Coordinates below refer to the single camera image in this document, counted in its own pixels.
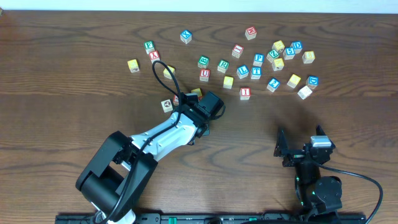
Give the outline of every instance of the wood grain surface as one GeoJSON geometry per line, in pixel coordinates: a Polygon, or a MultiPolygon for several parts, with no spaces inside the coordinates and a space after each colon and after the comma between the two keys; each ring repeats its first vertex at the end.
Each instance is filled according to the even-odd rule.
{"type": "MultiPolygon", "coordinates": [[[[144,132],[169,116],[160,102],[172,95],[155,80],[143,43],[153,40],[176,68],[182,91],[213,91],[226,103],[210,136],[159,162],[139,208],[165,213],[293,210],[293,168],[273,157],[277,128],[300,147],[321,124],[337,146],[327,165],[368,175],[384,187],[373,223],[398,220],[398,16],[371,14],[248,14],[176,12],[6,11],[0,17],[0,223],[53,223],[59,213],[93,212],[75,181],[109,134],[144,132]],[[245,28],[257,37],[246,40],[245,28]],[[180,33],[188,29],[185,45],[180,33]],[[238,79],[254,53],[272,43],[301,40],[302,53],[260,80],[238,79]],[[240,59],[231,56],[244,47],[240,59]],[[210,58],[210,81],[197,60],[210,58]],[[127,61],[138,59],[139,73],[127,61]],[[223,88],[220,59],[230,62],[232,90],[223,88]],[[292,90],[291,74],[302,77],[292,90]],[[309,75],[320,85],[306,100],[297,91],[309,75]],[[281,86],[266,90],[275,77],[281,86]],[[239,89],[252,97],[239,100],[239,89]]],[[[159,66],[158,73],[168,85],[159,66]]],[[[322,175],[336,175],[322,170],[322,175]]],[[[373,210],[374,184],[338,174],[343,212],[373,210]]]]}

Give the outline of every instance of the green cube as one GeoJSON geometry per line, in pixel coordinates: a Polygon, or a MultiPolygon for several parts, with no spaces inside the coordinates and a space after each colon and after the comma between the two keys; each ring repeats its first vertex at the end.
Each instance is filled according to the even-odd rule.
{"type": "Polygon", "coordinates": [[[269,61],[269,62],[273,62],[274,61],[274,59],[277,59],[277,58],[279,58],[279,53],[278,53],[278,51],[276,51],[276,50],[271,50],[270,52],[268,52],[268,54],[267,54],[267,60],[269,61]]]}
{"type": "Polygon", "coordinates": [[[206,56],[200,56],[199,61],[198,61],[198,67],[199,68],[207,68],[209,65],[209,58],[206,56]]]}
{"type": "Polygon", "coordinates": [[[149,54],[149,53],[151,53],[151,52],[154,52],[155,51],[155,45],[154,45],[154,42],[153,41],[147,41],[147,42],[145,42],[144,43],[144,47],[145,47],[145,50],[146,50],[146,52],[147,52],[147,54],[149,54]]]}
{"type": "Polygon", "coordinates": [[[226,73],[228,66],[229,66],[229,62],[227,62],[225,60],[220,60],[218,67],[217,67],[217,71],[226,73]]]}

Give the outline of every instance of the alphabet cube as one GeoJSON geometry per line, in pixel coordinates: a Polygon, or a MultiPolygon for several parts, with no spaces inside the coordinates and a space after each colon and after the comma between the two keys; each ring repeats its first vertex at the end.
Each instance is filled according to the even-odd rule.
{"type": "Polygon", "coordinates": [[[192,90],[191,93],[194,93],[194,94],[198,95],[199,101],[203,98],[203,95],[201,94],[200,88],[192,90]]]}
{"type": "Polygon", "coordinates": [[[236,44],[235,47],[232,49],[232,56],[236,58],[240,58],[243,53],[243,47],[236,44]]]}
{"type": "Polygon", "coordinates": [[[199,68],[207,68],[209,66],[209,58],[206,56],[200,56],[199,61],[198,61],[198,67],[199,68]]]}
{"type": "Polygon", "coordinates": [[[180,102],[178,102],[178,96],[174,95],[173,97],[173,105],[174,106],[178,106],[180,104],[180,102]]]}
{"type": "Polygon", "coordinates": [[[304,52],[303,54],[303,62],[304,63],[312,63],[315,60],[315,54],[313,51],[304,52]]]}
{"type": "Polygon", "coordinates": [[[290,80],[287,82],[287,85],[296,88],[297,84],[299,84],[301,78],[293,74],[290,78],[290,80]]]}
{"type": "Polygon", "coordinates": [[[147,54],[155,51],[155,45],[153,41],[147,41],[144,43],[145,51],[147,54]]]}
{"type": "Polygon", "coordinates": [[[184,30],[182,31],[181,35],[180,35],[180,39],[182,42],[184,42],[185,44],[189,43],[192,40],[192,34],[191,32],[189,32],[188,30],[184,30]]]}
{"type": "Polygon", "coordinates": [[[170,100],[165,100],[160,102],[162,104],[162,108],[164,113],[167,113],[169,111],[173,110],[172,102],[170,100]]]}
{"type": "Polygon", "coordinates": [[[301,50],[303,49],[303,45],[301,44],[301,41],[293,42],[292,45],[290,45],[290,47],[293,47],[294,53],[296,53],[296,54],[300,53],[301,50]]]}
{"type": "Polygon", "coordinates": [[[267,85],[267,89],[271,92],[275,92],[275,90],[278,88],[280,82],[276,78],[272,78],[271,81],[269,81],[267,85]]]}
{"type": "Polygon", "coordinates": [[[246,38],[248,40],[254,39],[254,38],[256,38],[257,30],[254,27],[249,27],[246,29],[246,32],[244,33],[244,35],[246,36],[246,38]]]}
{"type": "Polygon", "coordinates": [[[260,79],[261,78],[261,67],[252,67],[251,68],[251,79],[260,79]]]}
{"type": "Polygon", "coordinates": [[[272,49],[278,51],[278,53],[282,53],[285,49],[285,45],[281,40],[278,40],[272,45],[272,49]]]}
{"type": "MultiPolygon", "coordinates": [[[[172,71],[173,75],[175,75],[175,69],[171,66],[168,66],[168,68],[172,71]]],[[[173,79],[172,76],[170,75],[169,71],[167,71],[166,68],[163,70],[163,75],[166,78],[173,79]]]]}
{"type": "Polygon", "coordinates": [[[247,66],[242,65],[236,70],[236,74],[239,78],[245,78],[249,75],[249,69],[247,68],[247,66]]]}
{"type": "Polygon", "coordinates": [[[232,84],[234,83],[234,78],[232,77],[224,77],[224,88],[232,89],[232,84]]]}
{"type": "Polygon", "coordinates": [[[208,82],[209,78],[210,78],[210,70],[209,69],[201,69],[199,80],[208,82]]]}
{"type": "Polygon", "coordinates": [[[300,91],[298,91],[298,95],[301,97],[301,99],[306,99],[309,95],[311,95],[312,90],[309,89],[308,86],[303,87],[300,91]]]}
{"type": "Polygon", "coordinates": [[[315,76],[309,76],[305,84],[310,88],[310,89],[315,89],[318,86],[318,77],[315,76]]]}
{"type": "Polygon", "coordinates": [[[284,50],[284,59],[285,60],[290,60],[294,58],[294,49],[293,47],[286,47],[284,50]]]}
{"type": "Polygon", "coordinates": [[[277,58],[272,62],[272,69],[274,69],[274,71],[282,70],[282,68],[284,66],[285,66],[285,63],[284,63],[283,59],[281,59],[281,58],[277,58]]]}
{"type": "Polygon", "coordinates": [[[239,96],[240,96],[241,100],[250,99],[250,96],[251,96],[250,88],[241,88],[241,91],[239,92],[239,96]]]}
{"type": "Polygon", "coordinates": [[[160,60],[160,55],[157,50],[154,52],[149,53],[150,62],[154,63],[157,60],[160,60]]]}
{"type": "Polygon", "coordinates": [[[267,60],[272,63],[275,59],[279,58],[279,53],[276,50],[271,50],[267,54],[267,60]]]}
{"type": "Polygon", "coordinates": [[[130,60],[130,61],[127,62],[127,64],[129,65],[131,73],[139,71],[139,66],[138,66],[137,59],[130,60]]]}
{"type": "Polygon", "coordinates": [[[263,54],[255,54],[253,66],[261,67],[262,63],[264,62],[264,55],[263,54]]]}
{"type": "Polygon", "coordinates": [[[218,66],[217,66],[217,71],[226,73],[228,67],[229,67],[229,62],[227,62],[225,60],[220,60],[218,66]]]}

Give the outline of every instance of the white wall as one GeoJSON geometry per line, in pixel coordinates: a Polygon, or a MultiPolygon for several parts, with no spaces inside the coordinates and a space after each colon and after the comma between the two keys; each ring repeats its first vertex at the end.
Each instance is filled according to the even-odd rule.
{"type": "Polygon", "coordinates": [[[20,10],[398,13],[398,0],[1,0],[20,10]]]}

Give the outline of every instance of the yellow cube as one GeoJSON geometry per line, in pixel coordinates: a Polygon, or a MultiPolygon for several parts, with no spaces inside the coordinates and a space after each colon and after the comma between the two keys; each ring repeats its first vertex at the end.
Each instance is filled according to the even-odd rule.
{"type": "Polygon", "coordinates": [[[299,84],[301,78],[293,74],[290,78],[290,80],[287,82],[287,85],[296,88],[297,84],[299,84]]]}
{"type": "MultiPolygon", "coordinates": [[[[173,75],[175,75],[175,69],[173,67],[171,67],[171,66],[168,66],[168,68],[170,69],[170,71],[172,71],[173,75]]],[[[167,71],[167,68],[165,68],[163,70],[163,75],[166,78],[173,79],[172,76],[170,75],[169,71],[167,71]]]]}
{"type": "Polygon", "coordinates": [[[277,58],[272,61],[272,68],[274,69],[274,71],[282,70],[284,66],[285,66],[284,60],[281,58],[277,58]]]}
{"type": "Polygon", "coordinates": [[[201,91],[200,91],[200,88],[197,88],[197,89],[192,90],[191,93],[196,93],[196,95],[198,95],[199,97],[202,96],[201,91]]]}
{"type": "Polygon", "coordinates": [[[130,60],[127,62],[127,64],[129,65],[129,69],[130,69],[131,73],[139,71],[137,59],[130,60]]]}
{"type": "Polygon", "coordinates": [[[232,89],[232,84],[234,83],[234,78],[232,77],[224,77],[224,88],[232,89]]]}
{"type": "Polygon", "coordinates": [[[278,51],[278,53],[282,53],[285,49],[285,45],[281,40],[278,40],[272,45],[272,49],[278,51]]]}
{"type": "Polygon", "coordinates": [[[315,54],[313,51],[304,52],[303,54],[303,62],[304,63],[312,63],[315,60],[315,54]]]}

